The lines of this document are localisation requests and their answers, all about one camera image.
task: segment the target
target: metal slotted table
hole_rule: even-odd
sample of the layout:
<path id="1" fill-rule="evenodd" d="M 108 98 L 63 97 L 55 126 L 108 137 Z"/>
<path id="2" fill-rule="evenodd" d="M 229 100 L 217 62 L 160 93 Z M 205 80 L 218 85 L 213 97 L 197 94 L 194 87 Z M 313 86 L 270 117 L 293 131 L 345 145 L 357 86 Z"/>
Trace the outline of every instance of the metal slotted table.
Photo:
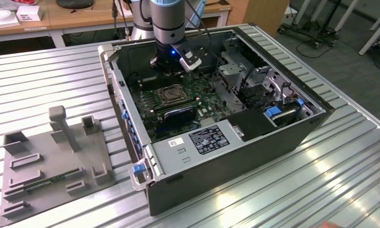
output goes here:
<path id="1" fill-rule="evenodd" d="M 295 151 L 156 217 L 132 189 L 130 155 L 98 56 L 99 44 L 0 56 L 0 189 L 3 134 L 50 131 L 47 109 L 68 123 L 102 120 L 116 185 L 16 223 L 15 227 L 380 227 L 380 121 L 258 27 L 241 25 L 337 108 Z"/>

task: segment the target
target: label sticker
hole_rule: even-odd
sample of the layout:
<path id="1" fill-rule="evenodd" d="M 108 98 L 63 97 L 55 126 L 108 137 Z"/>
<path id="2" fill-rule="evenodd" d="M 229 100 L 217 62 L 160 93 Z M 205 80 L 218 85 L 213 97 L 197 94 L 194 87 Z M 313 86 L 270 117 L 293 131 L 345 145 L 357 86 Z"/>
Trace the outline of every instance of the label sticker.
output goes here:
<path id="1" fill-rule="evenodd" d="M 35 27 L 35 28 L 26 28 L 24 31 L 36 31 L 36 30 L 46 30 L 47 27 Z"/>
<path id="2" fill-rule="evenodd" d="M 190 134 L 190 138 L 201 154 L 207 154 L 230 145 L 230 141 L 218 125 Z"/>
<path id="3" fill-rule="evenodd" d="M 174 146 L 178 146 L 178 145 L 181 145 L 183 143 L 185 143 L 183 139 L 182 138 L 177 138 L 177 139 L 170 141 L 170 146 L 174 147 Z"/>

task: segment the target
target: motherboard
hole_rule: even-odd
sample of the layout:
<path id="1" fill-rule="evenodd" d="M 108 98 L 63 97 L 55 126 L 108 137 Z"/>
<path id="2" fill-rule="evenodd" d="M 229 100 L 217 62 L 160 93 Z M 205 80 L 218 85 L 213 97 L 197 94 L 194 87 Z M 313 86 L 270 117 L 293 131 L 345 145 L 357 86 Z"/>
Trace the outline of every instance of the motherboard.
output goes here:
<path id="1" fill-rule="evenodd" d="M 175 83 L 143 89 L 131 88 L 134 102 L 152 142 L 214 124 L 231 115 L 217 95 L 213 78 L 203 73 L 186 73 Z"/>

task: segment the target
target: power supply label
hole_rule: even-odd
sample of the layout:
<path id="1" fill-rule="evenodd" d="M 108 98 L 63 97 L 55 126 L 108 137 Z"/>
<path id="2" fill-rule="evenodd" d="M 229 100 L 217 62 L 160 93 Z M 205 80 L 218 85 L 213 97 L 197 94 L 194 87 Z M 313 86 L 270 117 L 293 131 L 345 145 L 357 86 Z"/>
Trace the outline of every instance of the power supply label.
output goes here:
<path id="1" fill-rule="evenodd" d="M 207 154 L 211 151 L 230 145 L 229 139 L 226 138 L 218 125 L 191 133 L 190 138 L 201 154 Z"/>

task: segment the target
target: cpu socket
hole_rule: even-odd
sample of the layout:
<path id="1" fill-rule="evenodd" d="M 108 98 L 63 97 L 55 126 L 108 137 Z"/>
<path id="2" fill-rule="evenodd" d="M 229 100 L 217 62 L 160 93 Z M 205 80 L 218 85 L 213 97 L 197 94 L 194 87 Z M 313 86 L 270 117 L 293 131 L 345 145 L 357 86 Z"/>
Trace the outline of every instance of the cpu socket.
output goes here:
<path id="1" fill-rule="evenodd" d="M 179 84 L 160 88 L 156 92 L 163 102 L 162 106 L 174 105 L 190 100 L 190 97 L 183 91 L 183 86 Z"/>

